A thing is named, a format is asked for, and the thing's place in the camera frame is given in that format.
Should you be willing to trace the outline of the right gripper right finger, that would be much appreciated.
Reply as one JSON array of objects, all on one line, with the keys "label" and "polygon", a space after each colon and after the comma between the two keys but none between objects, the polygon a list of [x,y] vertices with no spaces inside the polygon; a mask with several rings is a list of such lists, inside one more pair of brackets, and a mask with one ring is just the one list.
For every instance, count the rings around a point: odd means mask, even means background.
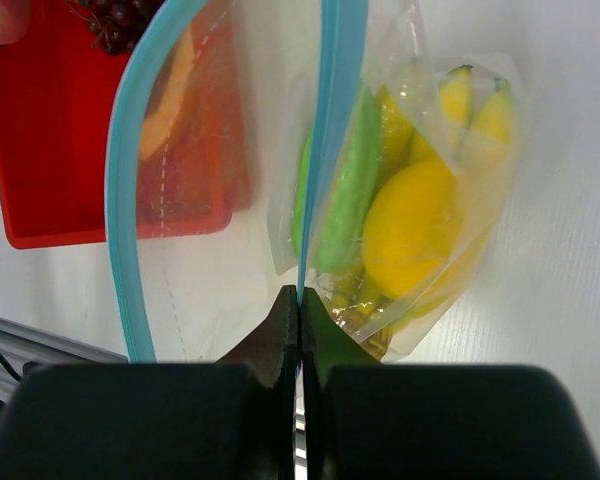
[{"label": "right gripper right finger", "polygon": [[311,289],[299,329],[312,479],[600,479],[571,396],[544,369],[385,365]]}]

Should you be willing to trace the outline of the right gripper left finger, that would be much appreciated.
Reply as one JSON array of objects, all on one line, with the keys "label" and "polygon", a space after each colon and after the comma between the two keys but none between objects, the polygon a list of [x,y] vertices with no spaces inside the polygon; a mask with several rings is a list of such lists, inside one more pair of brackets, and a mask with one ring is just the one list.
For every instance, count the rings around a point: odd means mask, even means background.
[{"label": "right gripper left finger", "polygon": [[213,363],[33,370],[0,413],[0,479],[290,479],[298,309]]}]

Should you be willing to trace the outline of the yellow lemon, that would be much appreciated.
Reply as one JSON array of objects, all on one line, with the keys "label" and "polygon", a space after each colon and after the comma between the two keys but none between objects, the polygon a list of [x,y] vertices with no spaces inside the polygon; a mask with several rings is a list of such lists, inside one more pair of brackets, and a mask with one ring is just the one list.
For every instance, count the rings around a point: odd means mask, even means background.
[{"label": "yellow lemon", "polygon": [[456,177],[438,158],[408,166],[375,196],[362,262],[382,294],[412,293],[450,258],[464,221]]}]

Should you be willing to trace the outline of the green cucumber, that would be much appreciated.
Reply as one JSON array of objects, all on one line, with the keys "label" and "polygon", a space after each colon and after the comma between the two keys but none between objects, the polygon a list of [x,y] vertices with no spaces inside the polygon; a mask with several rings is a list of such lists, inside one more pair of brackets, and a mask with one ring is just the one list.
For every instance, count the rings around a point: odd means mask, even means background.
[{"label": "green cucumber", "polygon": [[307,260],[309,267],[323,274],[340,274],[353,264],[381,160],[381,107],[370,88],[364,86],[331,190],[326,220],[314,231],[318,245]]}]

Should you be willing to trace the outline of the clear zip top bag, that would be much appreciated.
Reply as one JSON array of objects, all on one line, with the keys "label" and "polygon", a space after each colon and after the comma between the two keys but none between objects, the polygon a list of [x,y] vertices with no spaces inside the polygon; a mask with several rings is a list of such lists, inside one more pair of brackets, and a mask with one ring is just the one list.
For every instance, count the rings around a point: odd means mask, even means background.
[{"label": "clear zip top bag", "polygon": [[[405,92],[437,148],[442,117],[424,78],[460,64],[523,88],[515,1],[168,1],[116,93],[106,148],[105,218],[125,346],[133,362],[215,360],[260,322],[280,287],[314,288],[307,265],[326,220],[360,90]],[[138,234],[139,166],[176,155],[197,116],[202,42],[231,26],[249,206],[221,230]],[[138,147],[152,87],[186,27],[195,57],[177,128],[148,160]]]}]

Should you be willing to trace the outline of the yellow banana bunch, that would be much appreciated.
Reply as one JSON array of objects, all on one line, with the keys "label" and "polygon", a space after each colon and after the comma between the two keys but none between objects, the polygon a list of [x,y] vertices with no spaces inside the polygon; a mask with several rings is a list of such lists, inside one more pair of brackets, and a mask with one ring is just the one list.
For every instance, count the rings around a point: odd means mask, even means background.
[{"label": "yellow banana bunch", "polygon": [[457,179],[464,221],[446,263],[414,292],[398,299],[382,294],[362,262],[340,274],[316,271],[319,293],[331,319],[378,360],[407,353],[468,288],[484,256],[516,162],[519,115],[508,80],[479,75],[460,64],[424,78],[426,92],[442,119],[435,131],[444,148],[417,128],[406,111],[405,92],[387,85],[371,90],[381,107],[382,160],[371,204],[402,169],[429,158],[442,160]]}]

